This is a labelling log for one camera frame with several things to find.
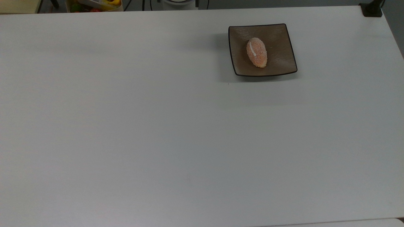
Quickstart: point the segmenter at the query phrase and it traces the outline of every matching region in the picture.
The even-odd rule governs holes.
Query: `white table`
[[[358,6],[1,15],[0,223],[251,227],[404,216],[404,60]],[[244,79],[231,25],[298,72]]]

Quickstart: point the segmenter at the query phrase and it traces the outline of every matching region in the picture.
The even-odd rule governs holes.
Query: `brown plate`
[[[268,56],[265,68],[255,67],[248,58],[246,47],[253,37],[265,44]],[[229,46],[234,73],[238,76],[280,76],[297,72],[286,24],[230,26]]]

